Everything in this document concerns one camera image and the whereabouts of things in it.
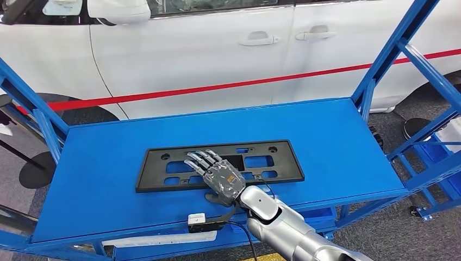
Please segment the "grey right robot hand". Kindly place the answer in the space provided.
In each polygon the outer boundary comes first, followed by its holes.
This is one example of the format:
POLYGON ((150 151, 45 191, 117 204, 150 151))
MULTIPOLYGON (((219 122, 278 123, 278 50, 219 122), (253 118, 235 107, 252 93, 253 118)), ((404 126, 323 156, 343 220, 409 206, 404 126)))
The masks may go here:
POLYGON ((187 156, 189 159, 184 160, 184 163, 214 191, 206 193, 205 199, 212 204, 231 207, 246 188, 246 181, 240 171, 210 149, 189 152, 187 156))

